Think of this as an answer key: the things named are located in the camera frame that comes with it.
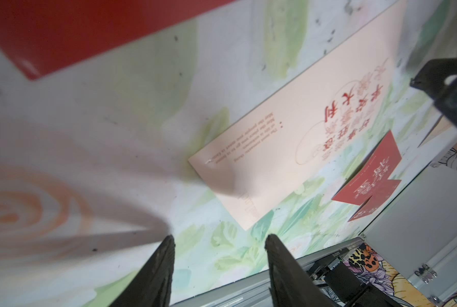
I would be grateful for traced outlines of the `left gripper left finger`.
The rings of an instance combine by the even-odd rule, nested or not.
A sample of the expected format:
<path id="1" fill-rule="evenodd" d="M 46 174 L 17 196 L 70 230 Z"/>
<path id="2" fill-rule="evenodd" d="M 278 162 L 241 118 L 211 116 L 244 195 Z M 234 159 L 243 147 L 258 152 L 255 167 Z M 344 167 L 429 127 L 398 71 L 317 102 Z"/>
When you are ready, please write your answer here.
<path id="1" fill-rule="evenodd" d="M 175 265 L 175 239 L 168 235 L 125 290 L 110 304 L 121 306 L 169 306 Z"/>

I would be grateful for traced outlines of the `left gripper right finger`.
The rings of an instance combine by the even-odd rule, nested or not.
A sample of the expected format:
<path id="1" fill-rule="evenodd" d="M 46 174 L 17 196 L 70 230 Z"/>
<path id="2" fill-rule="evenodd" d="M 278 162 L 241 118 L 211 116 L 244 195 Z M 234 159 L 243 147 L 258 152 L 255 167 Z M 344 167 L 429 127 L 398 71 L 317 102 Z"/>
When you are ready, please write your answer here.
<path id="1" fill-rule="evenodd" d="M 273 306 L 333 306 L 333 301 L 313 284 L 277 235 L 265 240 Z"/>

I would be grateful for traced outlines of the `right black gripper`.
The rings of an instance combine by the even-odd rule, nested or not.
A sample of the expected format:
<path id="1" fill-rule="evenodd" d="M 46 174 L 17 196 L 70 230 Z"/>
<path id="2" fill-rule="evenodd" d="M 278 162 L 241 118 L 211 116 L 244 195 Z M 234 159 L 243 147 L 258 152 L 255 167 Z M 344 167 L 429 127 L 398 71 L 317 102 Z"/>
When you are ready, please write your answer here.
<path id="1" fill-rule="evenodd" d="M 410 86 L 429 96 L 434 107 L 457 128 L 457 58 L 428 61 Z"/>

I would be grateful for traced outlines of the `pale pink text card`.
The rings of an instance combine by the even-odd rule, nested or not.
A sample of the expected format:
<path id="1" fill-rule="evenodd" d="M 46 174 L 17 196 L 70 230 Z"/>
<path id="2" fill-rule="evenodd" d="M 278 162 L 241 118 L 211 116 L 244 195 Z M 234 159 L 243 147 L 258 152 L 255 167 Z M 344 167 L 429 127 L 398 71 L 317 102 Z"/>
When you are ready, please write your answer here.
<path id="1" fill-rule="evenodd" d="M 249 229 L 369 130 L 396 69 L 406 1 L 397 1 L 190 157 Z"/>

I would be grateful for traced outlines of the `red money money card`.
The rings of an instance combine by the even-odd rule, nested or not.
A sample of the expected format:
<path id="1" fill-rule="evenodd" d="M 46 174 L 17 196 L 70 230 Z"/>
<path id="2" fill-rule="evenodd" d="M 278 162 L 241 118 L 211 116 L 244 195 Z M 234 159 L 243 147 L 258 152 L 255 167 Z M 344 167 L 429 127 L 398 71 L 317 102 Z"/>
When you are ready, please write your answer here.
<path id="1" fill-rule="evenodd" d="M 0 50 L 30 80 L 227 1 L 0 1 Z"/>

